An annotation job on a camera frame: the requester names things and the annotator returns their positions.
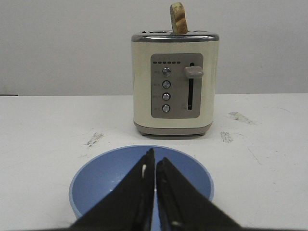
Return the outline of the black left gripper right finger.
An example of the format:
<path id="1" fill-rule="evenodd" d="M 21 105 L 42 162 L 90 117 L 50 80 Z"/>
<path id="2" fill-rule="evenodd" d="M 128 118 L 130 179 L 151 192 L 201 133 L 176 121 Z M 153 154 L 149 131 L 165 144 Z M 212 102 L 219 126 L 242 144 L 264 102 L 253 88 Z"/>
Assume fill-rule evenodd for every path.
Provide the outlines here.
<path id="1" fill-rule="evenodd" d="M 166 157 L 156 166 L 160 228 L 163 231 L 242 231 L 203 196 Z"/>

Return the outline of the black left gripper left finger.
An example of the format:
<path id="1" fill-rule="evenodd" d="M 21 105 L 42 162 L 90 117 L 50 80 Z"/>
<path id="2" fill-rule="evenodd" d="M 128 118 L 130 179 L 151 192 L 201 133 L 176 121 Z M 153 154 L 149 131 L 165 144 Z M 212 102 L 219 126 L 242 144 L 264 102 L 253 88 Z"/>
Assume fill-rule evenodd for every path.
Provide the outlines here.
<path id="1" fill-rule="evenodd" d="M 71 231 L 150 231 L 154 207 L 155 158 L 149 149 L 120 183 L 73 223 Z"/>

